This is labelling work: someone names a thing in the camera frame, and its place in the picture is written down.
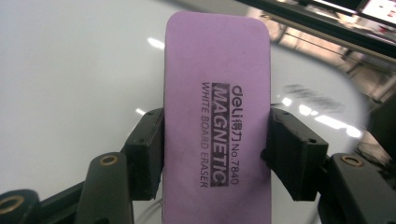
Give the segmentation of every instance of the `black plastic bracket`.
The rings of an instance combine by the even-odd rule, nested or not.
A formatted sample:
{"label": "black plastic bracket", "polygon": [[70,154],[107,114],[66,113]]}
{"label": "black plastic bracket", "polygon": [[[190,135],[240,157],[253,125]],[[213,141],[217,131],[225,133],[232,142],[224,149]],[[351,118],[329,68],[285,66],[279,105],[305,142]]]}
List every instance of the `black plastic bracket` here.
{"label": "black plastic bracket", "polygon": [[395,191],[370,162],[334,154],[328,172],[346,223],[396,223]]}
{"label": "black plastic bracket", "polygon": [[328,144],[292,114],[271,108],[262,158],[294,201],[314,201]]}
{"label": "black plastic bracket", "polygon": [[91,161],[78,203],[75,224],[133,224],[126,158],[107,153]]}
{"label": "black plastic bracket", "polygon": [[134,201],[148,201],[157,194],[163,171],[163,132],[163,109],[151,110],[136,125],[121,151],[128,161]]}
{"label": "black plastic bracket", "polygon": [[35,224],[39,222],[40,201],[29,189],[12,190],[0,195],[0,223]]}

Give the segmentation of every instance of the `screw hole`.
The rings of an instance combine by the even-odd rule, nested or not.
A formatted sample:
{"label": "screw hole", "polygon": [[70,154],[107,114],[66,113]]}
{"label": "screw hole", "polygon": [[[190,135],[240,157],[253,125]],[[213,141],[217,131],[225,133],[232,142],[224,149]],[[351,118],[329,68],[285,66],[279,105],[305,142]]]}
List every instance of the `screw hole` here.
{"label": "screw hole", "polygon": [[20,195],[6,197],[0,201],[0,215],[14,211],[24,202],[24,198]]}
{"label": "screw hole", "polygon": [[118,159],[119,158],[117,158],[116,156],[109,155],[109,156],[104,156],[102,159],[100,159],[99,162],[101,165],[112,165],[116,163]]}
{"label": "screw hole", "polygon": [[353,158],[350,156],[343,156],[341,160],[351,166],[363,166],[363,162],[357,158]]}

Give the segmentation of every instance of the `purple felt surface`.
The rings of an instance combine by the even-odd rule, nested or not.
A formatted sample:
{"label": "purple felt surface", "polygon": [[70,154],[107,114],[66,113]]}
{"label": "purple felt surface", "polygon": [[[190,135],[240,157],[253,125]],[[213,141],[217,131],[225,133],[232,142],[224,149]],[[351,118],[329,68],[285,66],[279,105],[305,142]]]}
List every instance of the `purple felt surface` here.
{"label": "purple felt surface", "polygon": [[178,12],[165,43],[163,223],[271,223],[260,159],[270,109],[268,30]]}

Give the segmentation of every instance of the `glossy white surface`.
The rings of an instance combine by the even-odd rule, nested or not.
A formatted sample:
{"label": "glossy white surface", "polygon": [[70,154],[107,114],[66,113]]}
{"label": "glossy white surface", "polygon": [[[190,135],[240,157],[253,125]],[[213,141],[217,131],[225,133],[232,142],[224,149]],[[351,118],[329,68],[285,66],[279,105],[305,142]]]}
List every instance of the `glossy white surface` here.
{"label": "glossy white surface", "polygon": [[[35,189],[48,198],[82,181],[96,156],[119,151],[141,113],[163,106],[165,25],[184,9],[163,1],[2,1],[0,193]],[[272,46],[273,103],[290,99],[280,106],[327,140],[331,153],[351,150],[357,138],[315,118],[358,129],[364,123],[364,104],[348,81],[324,63]],[[345,107],[330,113],[320,101],[287,93],[288,85]],[[304,116],[300,105],[318,114]],[[315,211],[312,203],[292,202],[276,178],[273,191],[273,223],[305,223]],[[161,222],[155,207],[154,217],[140,216],[152,203],[134,204],[137,223]]]}

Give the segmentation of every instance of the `white table surface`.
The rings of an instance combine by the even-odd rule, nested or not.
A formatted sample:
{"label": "white table surface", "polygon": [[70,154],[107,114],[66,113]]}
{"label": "white table surface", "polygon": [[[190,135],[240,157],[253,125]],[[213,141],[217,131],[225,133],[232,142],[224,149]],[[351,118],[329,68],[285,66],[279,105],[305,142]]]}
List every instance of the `white table surface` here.
{"label": "white table surface", "polygon": [[[179,10],[155,0],[0,3],[0,193],[46,199],[82,181],[96,156],[120,151],[138,111],[163,106],[161,43]],[[349,79],[271,48],[272,103],[328,141],[329,155],[351,151],[366,107]],[[293,202],[274,175],[272,185],[273,223],[307,223],[316,205]],[[153,203],[134,203],[137,223],[161,223],[160,206],[141,216]]]}

